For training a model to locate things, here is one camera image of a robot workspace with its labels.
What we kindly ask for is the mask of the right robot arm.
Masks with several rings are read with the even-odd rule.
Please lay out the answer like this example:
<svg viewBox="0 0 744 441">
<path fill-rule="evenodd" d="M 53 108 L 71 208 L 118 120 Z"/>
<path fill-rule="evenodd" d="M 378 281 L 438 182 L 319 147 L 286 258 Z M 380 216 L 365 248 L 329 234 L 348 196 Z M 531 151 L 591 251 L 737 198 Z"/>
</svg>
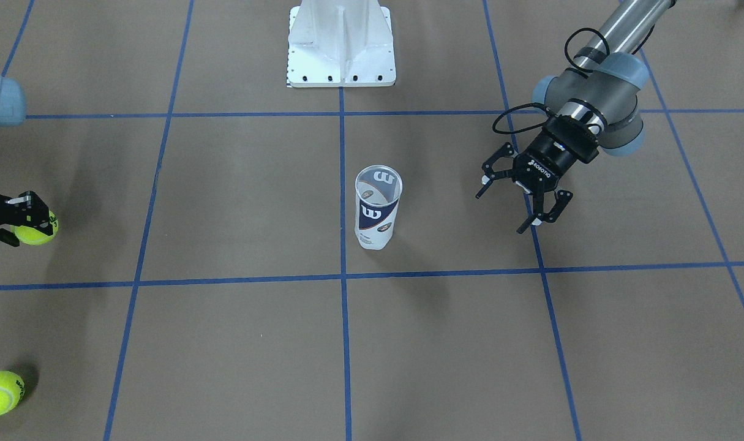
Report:
<svg viewBox="0 0 744 441">
<path fill-rule="evenodd" d="M 26 117 L 26 97 L 13 78 L 0 76 L 0 127 L 19 126 Z M 49 206 L 32 190 L 15 197 L 0 193 L 0 243 L 40 246 L 49 243 L 59 230 L 59 221 Z"/>
</svg>

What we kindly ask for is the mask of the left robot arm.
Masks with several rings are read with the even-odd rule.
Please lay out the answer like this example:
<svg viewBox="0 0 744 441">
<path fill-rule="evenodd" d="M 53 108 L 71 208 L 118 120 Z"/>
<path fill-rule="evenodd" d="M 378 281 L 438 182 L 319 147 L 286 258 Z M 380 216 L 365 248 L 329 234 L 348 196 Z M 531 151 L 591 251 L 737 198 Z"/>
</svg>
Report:
<svg viewBox="0 0 744 441">
<path fill-rule="evenodd" d="M 518 228 L 554 223 L 573 193 L 560 179 L 581 162 L 588 164 L 602 151 L 629 156 L 644 143 L 645 129 L 638 94 L 649 79 L 637 53 L 657 21 L 674 1 L 623 1 L 592 39 L 571 53 L 568 67 L 543 78 L 532 91 L 529 108 L 546 115 L 535 125 L 537 135 L 521 153 L 504 143 L 483 164 L 479 195 L 501 179 L 509 179 L 532 200 L 532 211 Z"/>
</svg>

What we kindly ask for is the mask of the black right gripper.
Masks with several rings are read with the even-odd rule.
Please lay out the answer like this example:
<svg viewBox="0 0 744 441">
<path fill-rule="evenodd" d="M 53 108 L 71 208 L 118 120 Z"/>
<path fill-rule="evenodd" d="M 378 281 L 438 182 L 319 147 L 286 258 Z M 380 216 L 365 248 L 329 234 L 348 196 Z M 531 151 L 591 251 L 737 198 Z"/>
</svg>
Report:
<svg viewBox="0 0 744 441">
<path fill-rule="evenodd" d="M 9 197 L 0 194 L 0 219 L 1 212 L 9 210 L 9 220 L 12 228 L 14 226 L 28 226 L 36 228 L 48 235 L 52 229 L 49 223 L 49 212 L 52 211 L 35 192 L 24 192 L 17 197 Z M 16 234 L 6 228 L 0 228 L 0 243 L 11 247 L 21 246 L 21 241 Z"/>
</svg>

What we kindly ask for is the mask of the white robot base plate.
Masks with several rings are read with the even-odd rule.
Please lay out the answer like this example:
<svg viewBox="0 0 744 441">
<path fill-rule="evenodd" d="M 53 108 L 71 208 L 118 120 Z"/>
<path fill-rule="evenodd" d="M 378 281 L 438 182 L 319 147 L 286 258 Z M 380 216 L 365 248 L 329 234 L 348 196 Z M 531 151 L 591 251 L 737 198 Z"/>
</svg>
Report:
<svg viewBox="0 0 744 441">
<path fill-rule="evenodd" d="M 302 1 L 288 14 L 286 86 L 394 86 L 391 11 L 377 1 Z"/>
</svg>

